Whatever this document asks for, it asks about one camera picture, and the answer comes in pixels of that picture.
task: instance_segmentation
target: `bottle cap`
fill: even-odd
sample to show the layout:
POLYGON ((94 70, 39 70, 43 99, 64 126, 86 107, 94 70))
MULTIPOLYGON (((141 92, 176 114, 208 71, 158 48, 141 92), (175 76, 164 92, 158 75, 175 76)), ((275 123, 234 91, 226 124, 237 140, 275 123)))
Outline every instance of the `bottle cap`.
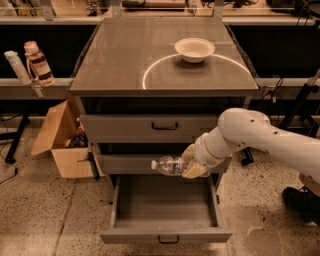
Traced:
POLYGON ((151 169, 152 169, 152 170, 157 169, 157 161, 152 160, 152 162, 151 162, 151 169))
POLYGON ((36 41, 29 41, 24 44, 24 49, 27 54, 35 54, 39 52, 39 47, 36 41))

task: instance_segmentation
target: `cardboard box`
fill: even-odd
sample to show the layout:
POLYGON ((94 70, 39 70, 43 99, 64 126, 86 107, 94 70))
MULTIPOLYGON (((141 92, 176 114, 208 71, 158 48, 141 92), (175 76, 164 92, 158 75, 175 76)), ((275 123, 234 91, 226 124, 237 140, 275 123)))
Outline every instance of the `cardboard box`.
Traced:
MULTIPOLYGON (((77 130, 77 116, 68 101, 49 109, 30 155, 35 157, 51 150, 63 178, 93 177, 88 148, 65 148, 77 130)), ((100 176, 104 176, 97 161, 100 176)))

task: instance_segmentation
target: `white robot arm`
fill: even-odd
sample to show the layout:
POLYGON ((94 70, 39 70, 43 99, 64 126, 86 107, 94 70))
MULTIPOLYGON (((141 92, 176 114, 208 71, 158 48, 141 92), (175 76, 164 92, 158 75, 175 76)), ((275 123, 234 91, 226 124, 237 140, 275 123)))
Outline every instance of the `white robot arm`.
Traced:
POLYGON ((218 126, 200 136, 182 158, 189 158, 186 178, 201 176, 225 157, 246 147, 267 152, 320 184, 320 140, 278 129, 266 115, 231 108, 221 114, 218 126))

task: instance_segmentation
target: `white bowl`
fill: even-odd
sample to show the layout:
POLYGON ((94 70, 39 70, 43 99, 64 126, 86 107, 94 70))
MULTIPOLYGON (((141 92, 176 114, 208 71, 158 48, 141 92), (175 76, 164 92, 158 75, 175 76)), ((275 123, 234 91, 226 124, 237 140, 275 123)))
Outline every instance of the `white bowl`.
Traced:
POLYGON ((203 61, 215 50, 215 47, 211 42, 202 38, 182 39, 174 45, 174 48, 177 53, 181 54, 185 61, 190 63, 199 63, 203 61))

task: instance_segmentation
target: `terrazzo floor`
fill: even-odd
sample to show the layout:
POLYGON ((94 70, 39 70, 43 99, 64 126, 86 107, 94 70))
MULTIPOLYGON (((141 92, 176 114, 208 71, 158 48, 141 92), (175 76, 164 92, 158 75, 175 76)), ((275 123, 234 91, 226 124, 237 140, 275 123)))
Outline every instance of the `terrazzo floor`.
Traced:
MULTIPOLYGON (((31 159, 40 125, 31 119, 15 154, 18 174, 0 185, 1 256, 320 255, 319 227, 303 223, 281 199, 285 187, 302 186, 298 172, 258 150, 246 167, 242 153, 235 154, 218 189, 224 227, 233 231, 226 244, 104 244, 99 232, 108 228, 112 208, 108 179, 63 179, 50 152, 31 159)), ((0 182, 13 172, 1 159, 0 182)))

